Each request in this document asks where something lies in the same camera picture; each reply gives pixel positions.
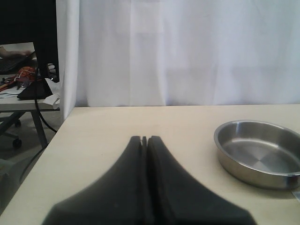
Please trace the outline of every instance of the bowl rim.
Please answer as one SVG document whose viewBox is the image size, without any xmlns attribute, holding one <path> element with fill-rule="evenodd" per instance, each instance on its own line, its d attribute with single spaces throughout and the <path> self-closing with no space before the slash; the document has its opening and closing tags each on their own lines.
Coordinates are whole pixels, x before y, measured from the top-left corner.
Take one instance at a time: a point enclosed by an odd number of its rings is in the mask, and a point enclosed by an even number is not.
<svg viewBox="0 0 300 225">
<path fill-rule="evenodd" d="M 232 157 L 230 154 L 228 154 L 228 152 L 222 147 L 222 145 L 220 144 L 220 142 L 218 140 L 219 133 L 223 128 L 227 127 L 228 125 L 235 124 L 235 123 L 241 123 L 241 122 L 260 123 L 260 124 L 265 124 L 265 125 L 268 125 L 268 126 L 276 127 L 276 128 L 279 128 L 279 129 L 283 129 L 283 130 L 286 130 L 286 131 L 296 135 L 300 139 L 300 134 L 299 133 L 297 133 L 297 132 L 295 132 L 295 131 L 293 131 L 289 128 L 277 125 L 277 124 L 273 124 L 273 123 L 269 123 L 269 122 L 265 122 L 265 121 L 259 121 L 259 120 L 233 120 L 233 121 L 223 123 L 222 125 L 217 127 L 217 129 L 215 130 L 214 141 L 215 141 L 216 146 L 218 147 L 218 149 L 221 152 L 223 152 L 227 157 L 229 157 L 234 162 L 236 162 L 236 163 L 238 163 L 238 164 L 240 164 L 244 167 L 247 167 L 251 170 L 255 170 L 255 171 L 258 171 L 258 172 L 261 172 L 261 173 L 265 173 L 265 174 L 276 175 L 276 176 L 284 176 L 284 177 L 300 176 L 300 171 L 297 171 L 297 172 L 268 172 L 268 171 L 255 169 L 255 168 L 253 168 L 252 166 L 250 166 L 248 164 L 245 164 L 245 163 L 242 163 L 242 162 L 236 160 L 234 157 Z"/>
</svg>

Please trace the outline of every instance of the beige tabletop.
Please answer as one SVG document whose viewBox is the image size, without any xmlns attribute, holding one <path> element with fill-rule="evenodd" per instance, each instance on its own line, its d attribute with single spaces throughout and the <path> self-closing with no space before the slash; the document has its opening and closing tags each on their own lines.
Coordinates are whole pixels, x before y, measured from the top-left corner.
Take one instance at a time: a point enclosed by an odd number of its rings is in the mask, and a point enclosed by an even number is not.
<svg viewBox="0 0 300 225">
<path fill-rule="evenodd" d="M 116 161 L 133 135 L 159 135 L 203 185 L 251 212 L 260 225 L 299 225 L 291 192 L 252 187 L 218 162 L 215 129 L 230 120 L 276 123 L 300 132 L 300 105 L 75 108 L 0 217 L 1 225 L 39 225 L 50 208 Z"/>
</svg>

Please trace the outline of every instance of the metal bowl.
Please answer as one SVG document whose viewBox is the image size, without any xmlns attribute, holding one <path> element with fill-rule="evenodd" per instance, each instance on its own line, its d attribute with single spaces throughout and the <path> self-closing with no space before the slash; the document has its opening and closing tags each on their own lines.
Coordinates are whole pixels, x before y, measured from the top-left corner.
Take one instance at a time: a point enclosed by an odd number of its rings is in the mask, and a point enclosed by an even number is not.
<svg viewBox="0 0 300 225">
<path fill-rule="evenodd" d="M 239 120 L 214 135 L 221 165 L 248 184 L 269 189 L 300 186 L 300 135 L 274 124 Z"/>
</svg>

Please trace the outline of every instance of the gray floor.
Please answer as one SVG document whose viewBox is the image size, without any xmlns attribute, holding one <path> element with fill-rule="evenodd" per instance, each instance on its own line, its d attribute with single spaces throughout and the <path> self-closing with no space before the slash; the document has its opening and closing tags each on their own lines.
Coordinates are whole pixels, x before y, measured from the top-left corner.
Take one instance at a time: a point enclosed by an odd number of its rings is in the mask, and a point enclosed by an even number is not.
<svg viewBox="0 0 300 225">
<path fill-rule="evenodd" d="M 45 120 L 54 129 L 60 127 L 60 112 L 43 112 Z M 0 113 L 0 117 L 9 116 L 9 113 Z M 29 112 L 21 118 L 21 127 L 12 126 L 7 132 L 18 135 L 22 140 L 22 147 L 15 150 L 13 138 L 0 136 L 0 214 L 19 188 L 19 178 L 31 158 L 41 150 L 38 135 Z M 44 125 L 45 135 L 50 142 L 55 133 Z M 30 172 L 36 160 L 28 168 L 25 176 Z"/>
</svg>

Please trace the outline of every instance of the white curtain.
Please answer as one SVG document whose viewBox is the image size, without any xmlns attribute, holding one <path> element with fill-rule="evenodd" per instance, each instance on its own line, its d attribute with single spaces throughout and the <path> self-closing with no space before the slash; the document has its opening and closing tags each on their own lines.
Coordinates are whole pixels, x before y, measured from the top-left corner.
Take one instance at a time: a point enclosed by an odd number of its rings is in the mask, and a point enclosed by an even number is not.
<svg viewBox="0 0 300 225">
<path fill-rule="evenodd" d="M 300 102 L 300 0 L 57 0 L 61 109 Z"/>
</svg>

